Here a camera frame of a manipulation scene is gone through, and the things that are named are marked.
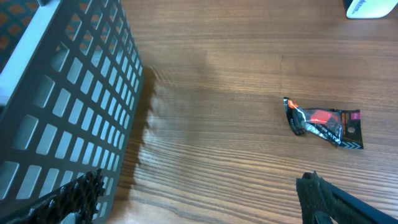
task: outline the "plastic crate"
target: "plastic crate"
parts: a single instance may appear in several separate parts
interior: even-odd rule
[[[40,6],[0,74],[0,216],[102,168],[110,214],[143,66],[117,0]]]

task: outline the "snack wrapper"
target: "snack wrapper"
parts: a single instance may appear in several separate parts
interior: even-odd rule
[[[287,121],[297,136],[311,132],[335,146],[363,149],[360,110],[303,109],[284,97]]]

